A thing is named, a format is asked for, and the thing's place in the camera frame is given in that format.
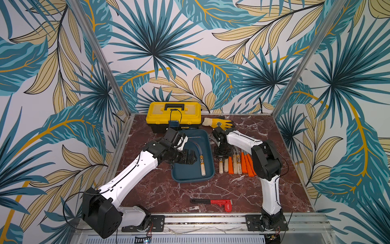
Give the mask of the aluminium front rail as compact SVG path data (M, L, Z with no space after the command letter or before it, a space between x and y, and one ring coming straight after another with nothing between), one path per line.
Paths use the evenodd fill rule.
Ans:
M165 213L163 220L155 220L152 234L299 234L334 233L328 218L317 212L287 212L282 227L260 227L258 215L253 213Z

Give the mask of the yellow work glove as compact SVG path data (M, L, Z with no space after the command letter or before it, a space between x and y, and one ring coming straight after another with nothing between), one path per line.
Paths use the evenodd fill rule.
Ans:
M235 125L231 120L219 119L219 118L204 118L201 124L204 127L210 127L216 129L220 127L223 130L233 128Z

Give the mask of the teal plastic tray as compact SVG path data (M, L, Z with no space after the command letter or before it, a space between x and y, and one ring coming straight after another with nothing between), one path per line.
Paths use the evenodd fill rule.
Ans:
M191 165L175 163L171 170L172 179L178 183L198 183L212 179L215 175L215 167L208 133L202 129L184 130L184 133L189 138L184 149L194 150L198 160ZM192 142L198 143L202 149L206 169L205 176L201 176L200 156Z

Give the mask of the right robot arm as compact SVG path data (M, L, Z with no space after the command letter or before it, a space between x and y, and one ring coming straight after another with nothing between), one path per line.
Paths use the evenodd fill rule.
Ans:
M217 152L228 155L237 147L251 156L251 169L260 178L262 186L261 218L257 221L248 220L251 231L285 231L288 230L288 221L285 219L279 197L279 180L282 163L279 152L271 140L255 139L239 131L221 127L213 129L212 135L217 141Z

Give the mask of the red black pipe wrench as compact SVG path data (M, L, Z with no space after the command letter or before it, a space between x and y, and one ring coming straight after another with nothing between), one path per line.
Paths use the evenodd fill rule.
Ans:
M225 212L232 212L232 201L227 199L190 199L190 203L193 204L214 204L224 208Z

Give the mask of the yellow black toolbox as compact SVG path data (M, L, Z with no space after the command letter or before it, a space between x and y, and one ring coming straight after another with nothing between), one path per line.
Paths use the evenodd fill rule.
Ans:
M165 133L168 128L198 128L202 123L201 105L197 102L152 102L146 123L153 133Z

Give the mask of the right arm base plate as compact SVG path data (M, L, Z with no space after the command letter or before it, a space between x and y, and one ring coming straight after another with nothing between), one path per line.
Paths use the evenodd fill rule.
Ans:
M284 215L276 214L245 215L245 222L248 231L285 231L288 230L287 220Z

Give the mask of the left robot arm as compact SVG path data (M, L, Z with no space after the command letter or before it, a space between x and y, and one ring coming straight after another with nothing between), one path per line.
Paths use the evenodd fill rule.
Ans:
M162 162L194 164L193 150L185 149L185 133L169 128L164 137L144 145L135 160L115 178L97 190L90 188L82 196L82 219L101 238L106 239L118 229L133 226L146 230L150 214L140 206L125 210L121 204L129 192Z

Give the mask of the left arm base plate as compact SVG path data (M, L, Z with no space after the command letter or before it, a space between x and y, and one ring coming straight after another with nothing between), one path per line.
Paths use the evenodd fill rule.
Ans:
M163 232L165 226L164 215L151 215L147 216L145 220L139 226L126 226L122 227L122 232L138 233L138 232Z

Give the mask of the wooden sickle blue sheath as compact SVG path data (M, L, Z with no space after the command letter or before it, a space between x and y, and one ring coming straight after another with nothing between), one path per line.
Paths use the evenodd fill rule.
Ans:
M196 142L192 142L195 147L197 148L197 151L199 153L199 156L200 156L200 168L201 168L201 176L205 176L206 175L206 169L205 169L205 163L204 163L204 157L203 157L203 152L202 152L202 149L200 147L200 145Z

